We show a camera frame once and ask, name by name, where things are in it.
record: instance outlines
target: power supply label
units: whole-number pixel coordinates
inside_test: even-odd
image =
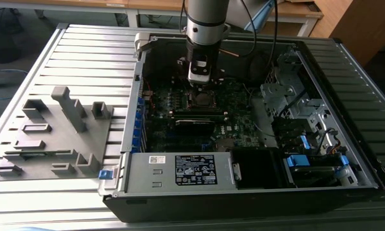
[[[214,155],[176,155],[175,183],[180,186],[218,184]]]

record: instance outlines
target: metal slotted surface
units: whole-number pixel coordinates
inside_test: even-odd
[[[6,142],[12,141],[18,132],[14,129],[22,126],[24,113],[20,107],[26,100],[42,98],[46,103],[55,103],[52,88],[63,85],[71,88],[72,98],[80,99],[82,104],[104,101],[115,106],[104,165],[118,164],[136,63],[134,40],[136,33],[143,31],[178,33],[164,29],[82,25],[56,30],[0,119],[0,158],[11,146]],[[376,89],[371,80],[362,70],[356,71],[360,67],[332,40],[306,38],[304,42],[385,166],[385,143],[380,142],[380,137],[385,138],[383,96],[374,93]],[[19,227],[54,230],[202,230],[228,227],[243,230],[242,227],[311,223],[316,225],[304,228],[316,228],[334,221],[385,219],[385,201],[376,201],[356,203],[316,216],[126,224],[106,207],[98,188],[98,179],[0,182],[0,230]]]

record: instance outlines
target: blue latch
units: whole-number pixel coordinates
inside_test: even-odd
[[[304,143],[304,147],[306,147],[306,149],[311,149],[311,146],[310,146],[310,143],[308,143],[307,137],[306,137],[304,135],[302,136],[302,140],[303,140],[303,143]]]
[[[114,171],[112,170],[102,170],[99,173],[99,179],[112,180],[114,179]]]
[[[138,120],[135,121],[135,128],[142,128],[143,125],[143,120]]]
[[[348,165],[350,164],[348,158],[344,155],[342,156],[342,162],[343,162],[343,165]]]
[[[144,103],[146,103],[146,100],[144,100],[144,98],[139,98],[139,102],[138,102],[138,105],[139,105],[139,106],[144,106]]]
[[[307,155],[292,155],[287,158],[290,167],[308,167],[310,161]]]

